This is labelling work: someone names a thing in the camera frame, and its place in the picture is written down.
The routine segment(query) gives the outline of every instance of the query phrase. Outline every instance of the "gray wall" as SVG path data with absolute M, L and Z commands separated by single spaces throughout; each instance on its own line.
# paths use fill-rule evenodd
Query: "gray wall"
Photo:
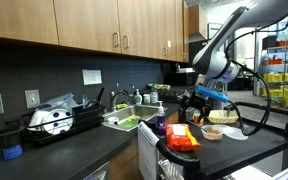
M 72 48 L 0 43 L 0 94 L 5 111 L 0 119 L 10 121 L 31 112 L 24 91 L 32 89 L 39 90 L 41 102 L 69 92 L 80 102 L 83 94 L 93 99 L 104 87 L 102 104 L 109 107 L 108 94 L 116 83 L 120 89 L 128 89 L 130 84 L 144 89 L 148 83 L 163 83 L 163 73 L 173 64 Z M 103 83 L 83 85 L 83 68 L 102 70 Z

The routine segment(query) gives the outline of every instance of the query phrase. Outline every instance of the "purple bottle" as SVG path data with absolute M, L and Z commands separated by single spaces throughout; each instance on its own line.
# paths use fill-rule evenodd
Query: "purple bottle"
M 165 123 L 165 112 L 162 106 L 163 101 L 157 101 L 160 103 L 157 113 L 156 121 L 156 134 L 159 138 L 164 138 L 166 136 L 166 123 Z

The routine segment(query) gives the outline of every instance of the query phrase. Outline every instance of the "ceiling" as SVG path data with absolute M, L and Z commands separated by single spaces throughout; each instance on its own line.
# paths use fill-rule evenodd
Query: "ceiling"
M 200 6 L 216 6 L 244 0 L 185 0 L 185 1 L 188 6 L 194 6 L 197 4 L 199 4 Z

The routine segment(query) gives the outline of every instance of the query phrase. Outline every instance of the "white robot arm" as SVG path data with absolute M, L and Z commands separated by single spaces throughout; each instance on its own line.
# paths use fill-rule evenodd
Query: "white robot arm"
M 211 109 L 206 102 L 209 97 L 227 103 L 230 102 L 232 106 L 235 104 L 228 100 L 228 98 L 213 91 L 216 81 L 228 83 L 233 81 L 240 71 L 240 65 L 218 53 L 220 47 L 225 43 L 229 36 L 245 27 L 253 27 L 263 29 L 283 20 L 288 15 L 288 0 L 252 0 L 247 6 L 239 7 L 233 12 L 228 20 L 223 24 L 221 29 L 215 34 L 213 39 L 195 56 L 193 60 L 193 67 L 199 77 L 196 82 L 195 90 L 191 95 L 184 95 L 180 104 L 180 121 L 186 120 L 186 109 L 194 107 L 199 109 L 201 118 L 207 117 L 205 109 Z M 270 95 L 268 88 L 263 78 L 256 75 L 266 87 L 267 90 L 267 106 L 263 115 L 261 123 L 251 133 L 245 133 L 243 129 L 243 122 L 241 120 L 241 129 L 243 134 L 255 134 L 266 123 L 270 114 Z
M 213 39 L 195 56 L 194 69 L 208 79 L 231 82 L 239 73 L 238 65 L 221 57 L 218 49 L 227 38 L 244 27 L 263 28 L 275 24 L 288 15 L 288 0 L 252 0 L 239 7 L 223 24 Z

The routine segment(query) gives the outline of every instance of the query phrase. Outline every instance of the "upper cabinet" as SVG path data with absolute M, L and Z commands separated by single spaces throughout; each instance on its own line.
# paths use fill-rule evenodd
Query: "upper cabinet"
M 183 29 L 184 29 L 184 62 L 189 62 L 189 33 L 188 33 L 188 6 L 184 1 L 183 4 Z
M 184 0 L 0 0 L 0 37 L 184 61 Z
M 147 0 L 54 0 L 60 45 L 149 56 Z
M 117 0 L 54 0 L 59 43 L 121 53 Z
M 53 0 L 0 0 L 0 37 L 58 44 Z
M 183 0 L 149 0 L 151 57 L 183 62 Z
M 118 0 L 118 10 L 122 53 L 149 57 L 148 0 Z
M 165 0 L 165 48 L 166 59 L 177 60 L 177 39 L 176 39 L 176 1 L 179 0 Z
M 148 0 L 149 27 L 150 27 L 150 57 L 166 58 L 166 40 L 164 31 L 164 0 Z
M 207 19 L 199 5 L 191 6 L 189 11 L 189 35 L 194 39 L 207 39 Z

